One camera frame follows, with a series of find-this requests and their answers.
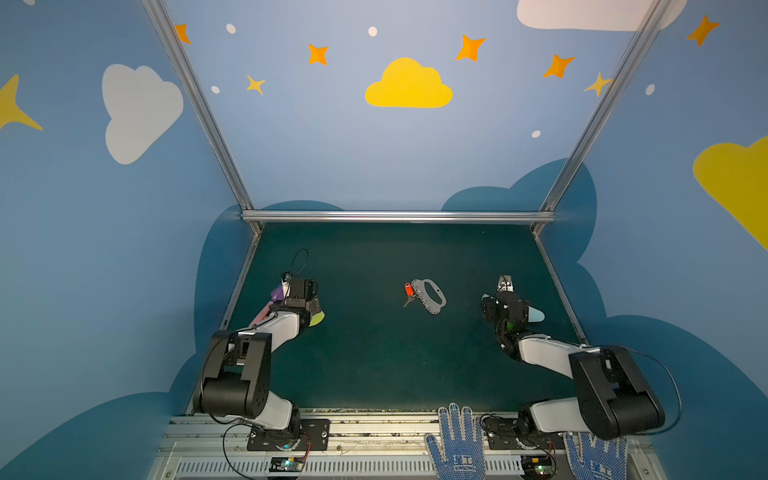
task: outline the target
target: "purple object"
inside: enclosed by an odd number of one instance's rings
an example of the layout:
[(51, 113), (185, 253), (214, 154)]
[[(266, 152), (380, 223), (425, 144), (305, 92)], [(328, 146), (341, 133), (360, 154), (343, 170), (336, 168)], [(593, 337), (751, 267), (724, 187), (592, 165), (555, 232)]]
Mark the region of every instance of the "purple object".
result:
[(283, 286), (280, 285), (275, 290), (272, 290), (271, 296), (272, 296), (273, 302), (282, 302), (283, 299), (285, 299), (285, 293), (283, 293)]

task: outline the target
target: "work glove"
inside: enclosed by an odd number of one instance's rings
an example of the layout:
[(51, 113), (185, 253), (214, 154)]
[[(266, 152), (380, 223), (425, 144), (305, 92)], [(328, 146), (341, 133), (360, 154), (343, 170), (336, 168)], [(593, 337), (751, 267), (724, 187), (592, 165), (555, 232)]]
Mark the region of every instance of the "work glove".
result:
[(437, 413), (442, 444), (431, 433), (425, 440), (439, 480), (485, 480), (480, 419), (472, 418), (469, 407), (460, 412), (455, 403)]
[(590, 432), (563, 434), (568, 464), (576, 480), (625, 480), (627, 439), (600, 440)]

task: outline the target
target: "light blue object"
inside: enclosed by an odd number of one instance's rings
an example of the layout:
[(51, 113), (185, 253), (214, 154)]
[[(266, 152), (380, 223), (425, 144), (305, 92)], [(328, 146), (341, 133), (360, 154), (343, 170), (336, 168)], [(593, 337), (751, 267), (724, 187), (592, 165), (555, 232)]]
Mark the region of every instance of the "light blue object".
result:
[(534, 307), (528, 307), (528, 323), (536, 323), (544, 321), (544, 312), (536, 310)]
[(448, 408), (440, 407), (437, 413), (442, 445), (438, 445), (431, 433), (425, 440), (439, 480), (483, 480), (485, 459), (480, 420), (472, 418), (469, 407), (462, 408), (460, 412), (455, 403)]
[(600, 440), (589, 432), (564, 435), (568, 464), (576, 480), (625, 480), (627, 439)]

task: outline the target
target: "cloud decal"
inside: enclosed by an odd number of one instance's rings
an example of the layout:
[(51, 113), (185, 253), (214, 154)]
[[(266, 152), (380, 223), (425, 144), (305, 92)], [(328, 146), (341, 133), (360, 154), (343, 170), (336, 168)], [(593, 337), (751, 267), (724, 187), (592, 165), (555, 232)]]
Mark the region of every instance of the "cloud decal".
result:
[[(687, 0), (672, 0), (661, 19), (666, 28), (685, 8)], [(636, 31), (653, 0), (520, 0), (518, 20), (546, 30)]]
[(181, 116), (181, 90), (149, 67), (110, 65), (101, 79), (111, 117), (107, 149), (123, 165), (132, 164)]
[(411, 58), (398, 58), (384, 70), (382, 80), (366, 90), (366, 101), (374, 107), (437, 108), (453, 98), (434, 68), (422, 67)]
[(768, 249), (768, 137), (751, 147), (717, 144), (694, 162), (694, 176), (717, 203)]

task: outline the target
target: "yellow star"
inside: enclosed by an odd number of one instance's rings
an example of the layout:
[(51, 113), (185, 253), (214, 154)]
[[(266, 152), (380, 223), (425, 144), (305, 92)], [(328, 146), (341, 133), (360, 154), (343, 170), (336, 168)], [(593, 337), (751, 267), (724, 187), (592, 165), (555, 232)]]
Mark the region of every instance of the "yellow star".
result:
[(478, 60), (478, 48), (480, 48), (480, 45), (482, 45), (482, 42), (485, 41), (484, 38), (480, 38), (479, 40), (472, 40), (470, 37), (466, 35), (462, 35), (464, 37), (464, 44), (462, 45), (462, 50), (458, 53), (458, 57), (456, 57), (456, 60), (461, 60), (462, 58), (469, 58), (472, 61)]
[(550, 75), (556, 75), (560, 78), (563, 78), (563, 74), (565, 73), (565, 67), (568, 66), (569, 63), (571, 63), (574, 58), (576, 57), (570, 57), (570, 58), (560, 58), (557, 55), (552, 57), (552, 66), (547, 70), (547, 73), (544, 74), (545, 77), (548, 77)]
[(183, 23), (181, 25), (174, 25), (174, 27), (176, 27), (176, 33), (179, 34), (179, 40), (192, 45), (190, 38), (187, 37), (187, 24)]
[(11, 122), (28, 125), (42, 130), (43, 127), (35, 123), (29, 115), (24, 113), (16, 104), (16, 89), (18, 88), (18, 75), (14, 75), (8, 83), (0, 88), (0, 128)]
[(248, 80), (250, 80), (250, 85), (248, 85), (248, 88), (246, 88), (246, 90), (258, 90), (260, 94), (264, 95), (264, 92), (261, 91), (261, 84), (264, 83), (264, 80), (255, 81), (250, 77), (250, 75), (246, 75), (246, 76), (248, 77)]
[(314, 47), (310, 45), (310, 63), (322, 63), (323, 65), (328, 65), (326, 63), (326, 51), (328, 51), (328, 47)]
[(603, 76), (602, 76), (600, 73), (598, 73), (598, 79), (597, 79), (597, 81), (596, 81), (595, 83), (593, 83), (593, 84), (592, 84), (592, 85), (591, 85), (589, 88), (585, 89), (584, 91), (590, 91), (590, 90), (594, 90), (594, 91), (595, 91), (595, 93), (597, 93), (597, 94), (598, 94), (598, 97), (599, 97), (599, 96), (600, 96), (600, 93), (602, 93), (602, 91), (603, 91), (603, 87), (604, 87), (605, 85), (607, 85), (607, 84), (608, 84), (608, 82), (610, 82), (610, 81), (611, 81), (611, 79), (610, 79), (610, 78), (609, 78), (609, 79), (607, 79), (607, 80), (604, 80), (604, 79), (603, 79)]
[(701, 23), (699, 24), (699, 28), (694, 30), (694, 33), (688, 35), (688, 38), (686, 40), (695, 40), (699, 46), (704, 43), (704, 39), (707, 37), (707, 35), (710, 34), (711, 31), (713, 31), (715, 28), (719, 27), (719, 23), (713, 23), (710, 22), (710, 19), (707, 18), (705, 15)]

